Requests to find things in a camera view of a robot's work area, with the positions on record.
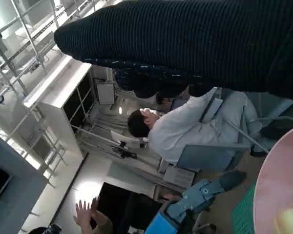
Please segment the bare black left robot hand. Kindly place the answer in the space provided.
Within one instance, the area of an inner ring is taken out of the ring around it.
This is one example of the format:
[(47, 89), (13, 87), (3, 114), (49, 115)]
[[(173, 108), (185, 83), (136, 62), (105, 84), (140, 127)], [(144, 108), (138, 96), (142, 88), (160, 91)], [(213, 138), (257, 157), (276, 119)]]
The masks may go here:
[(191, 234), (195, 228), (194, 215), (205, 211), (216, 196), (239, 186), (246, 178), (243, 171), (227, 172), (214, 180), (202, 179), (182, 193), (181, 198), (164, 203), (146, 234)]

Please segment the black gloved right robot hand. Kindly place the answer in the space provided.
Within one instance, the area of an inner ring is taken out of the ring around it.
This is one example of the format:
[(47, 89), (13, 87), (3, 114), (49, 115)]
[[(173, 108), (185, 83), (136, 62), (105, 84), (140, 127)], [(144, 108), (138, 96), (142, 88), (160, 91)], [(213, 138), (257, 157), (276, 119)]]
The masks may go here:
[(139, 98), (213, 87), (293, 100), (293, 0), (128, 0), (65, 24), (58, 48)]

